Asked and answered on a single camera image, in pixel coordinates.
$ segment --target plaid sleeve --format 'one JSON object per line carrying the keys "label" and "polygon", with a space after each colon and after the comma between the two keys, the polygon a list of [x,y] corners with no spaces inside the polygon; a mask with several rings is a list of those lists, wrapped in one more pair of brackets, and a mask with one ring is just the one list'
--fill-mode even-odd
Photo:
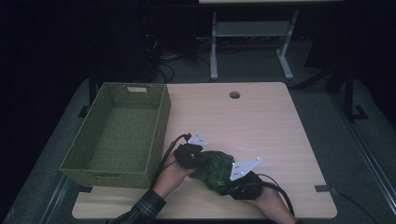
{"label": "plaid sleeve", "polygon": [[132,207],[126,223],[147,223],[152,221],[165,205],[166,201],[154,190],[149,189]]}

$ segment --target wooden table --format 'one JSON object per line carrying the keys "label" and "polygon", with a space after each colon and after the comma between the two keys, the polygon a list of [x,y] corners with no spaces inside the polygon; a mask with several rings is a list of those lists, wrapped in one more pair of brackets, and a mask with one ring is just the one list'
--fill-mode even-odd
{"label": "wooden table", "polygon": [[[168,84],[168,89],[172,107],[164,150],[179,135],[201,131],[208,142],[204,150],[223,151],[236,161],[261,157],[253,171],[276,180],[289,194],[297,217],[335,217],[330,192],[316,192],[315,186],[326,183],[283,83]],[[231,91],[240,98],[232,99]],[[117,217],[145,191],[95,187],[78,195],[73,216]],[[196,179],[186,178],[166,201],[157,218],[264,218],[250,204],[219,196]]]}

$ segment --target white tag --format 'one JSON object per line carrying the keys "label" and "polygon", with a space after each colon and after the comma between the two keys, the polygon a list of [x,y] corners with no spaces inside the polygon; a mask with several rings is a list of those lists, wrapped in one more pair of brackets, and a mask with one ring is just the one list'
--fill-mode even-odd
{"label": "white tag", "polygon": [[206,147],[206,145],[207,145],[207,142],[201,136],[201,132],[200,131],[195,132],[194,135],[187,142],[189,144],[196,145],[196,146],[201,146],[201,147]]}
{"label": "white tag", "polygon": [[260,157],[254,160],[240,161],[233,163],[233,169],[231,170],[230,180],[235,181],[239,178],[247,175],[262,159]]}

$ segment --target green basket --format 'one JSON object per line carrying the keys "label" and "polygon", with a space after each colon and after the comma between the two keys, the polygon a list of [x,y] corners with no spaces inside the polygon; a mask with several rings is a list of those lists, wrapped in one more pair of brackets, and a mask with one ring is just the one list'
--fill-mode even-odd
{"label": "green basket", "polygon": [[84,186],[148,189],[170,107],[166,85],[105,83],[60,170]]}

